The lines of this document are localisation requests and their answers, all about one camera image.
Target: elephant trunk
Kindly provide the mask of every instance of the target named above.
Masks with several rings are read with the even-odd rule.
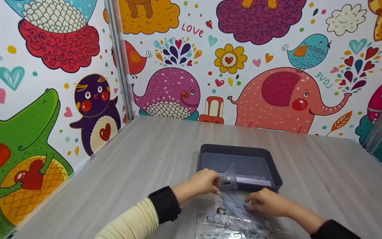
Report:
[[[339,112],[343,108],[343,106],[347,103],[351,95],[352,95],[351,93],[345,93],[344,98],[340,102],[340,104],[333,107],[327,107],[322,103],[322,101],[320,101],[320,104],[317,106],[311,107],[310,111],[313,115],[321,115],[321,116],[333,115]]]

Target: sleeve cuff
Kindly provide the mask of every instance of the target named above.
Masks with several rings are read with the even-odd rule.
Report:
[[[165,186],[148,195],[159,217],[159,224],[166,221],[174,221],[181,213],[178,200],[169,186]]]

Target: white cloud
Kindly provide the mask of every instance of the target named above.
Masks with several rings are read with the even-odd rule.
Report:
[[[357,26],[365,21],[364,15],[367,10],[362,9],[360,4],[353,8],[346,4],[340,10],[334,10],[330,18],[327,18],[328,32],[334,32],[337,36],[343,36],[346,32],[355,32]]]

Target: person's right hand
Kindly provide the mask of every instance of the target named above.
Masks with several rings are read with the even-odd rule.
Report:
[[[245,200],[251,201],[249,208],[272,216],[289,217],[296,203],[290,201],[269,189],[262,189],[259,192],[249,194]]]

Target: wooden table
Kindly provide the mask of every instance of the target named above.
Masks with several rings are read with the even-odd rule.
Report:
[[[382,239],[382,166],[356,141],[333,137],[139,116],[79,171],[14,239],[93,239],[149,193],[188,179],[204,143],[269,150],[284,182],[280,194],[335,219],[364,239]],[[185,207],[152,238],[195,238]],[[279,219],[292,238],[308,238]]]

